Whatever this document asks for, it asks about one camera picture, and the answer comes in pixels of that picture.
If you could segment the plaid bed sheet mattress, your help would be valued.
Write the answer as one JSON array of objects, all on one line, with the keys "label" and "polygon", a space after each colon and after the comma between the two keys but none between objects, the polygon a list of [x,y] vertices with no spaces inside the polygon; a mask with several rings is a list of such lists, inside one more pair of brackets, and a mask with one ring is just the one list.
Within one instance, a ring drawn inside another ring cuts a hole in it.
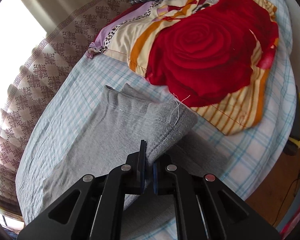
[{"label": "plaid bed sheet mattress", "polygon": [[[270,70],[265,109],[253,128],[226,136],[203,118],[195,131],[230,158],[221,179],[243,199],[248,198],[271,171],[290,135],[296,109],[295,80],[290,62],[292,25],[285,0],[268,0],[277,7],[278,50]],[[161,87],[150,85],[123,62],[98,55],[81,58],[38,120],[27,143],[15,179],[25,222],[42,208],[43,182],[63,159],[75,137],[101,99],[105,85],[121,89],[125,83],[154,100],[170,101]]]}]

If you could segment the patterned beige curtain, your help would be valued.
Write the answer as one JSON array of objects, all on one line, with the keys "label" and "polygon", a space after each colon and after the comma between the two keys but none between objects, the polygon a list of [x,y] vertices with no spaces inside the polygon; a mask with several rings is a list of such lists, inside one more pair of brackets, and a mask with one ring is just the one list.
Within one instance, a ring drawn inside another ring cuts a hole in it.
[{"label": "patterned beige curtain", "polygon": [[21,66],[0,110],[0,210],[20,215],[15,176],[30,135],[96,34],[128,0],[23,0],[47,20],[47,37]]}]

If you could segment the pink red cloth pile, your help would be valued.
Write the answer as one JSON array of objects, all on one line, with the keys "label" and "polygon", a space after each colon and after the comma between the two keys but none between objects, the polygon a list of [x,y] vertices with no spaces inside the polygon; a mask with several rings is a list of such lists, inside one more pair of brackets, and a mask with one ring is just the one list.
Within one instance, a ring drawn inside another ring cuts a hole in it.
[{"label": "pink red cloth pile", "polygon": [[293,218],[285,225],[281,231],[282,239],[286,239],[291,231],[296,227],[297,223],[300,221],[300,211],[298,211]]}]

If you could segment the red floral quilt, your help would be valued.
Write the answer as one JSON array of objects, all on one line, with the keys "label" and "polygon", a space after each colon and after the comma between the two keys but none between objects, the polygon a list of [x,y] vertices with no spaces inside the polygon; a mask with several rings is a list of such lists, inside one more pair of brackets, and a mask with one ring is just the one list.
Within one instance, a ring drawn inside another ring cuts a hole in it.
[{"label": "red floral quilt", "polygon": [[106,25],[86,55],[125,62],[224,135],[257,125],[277,46],[268,0],[161,0],[133,5]]}]

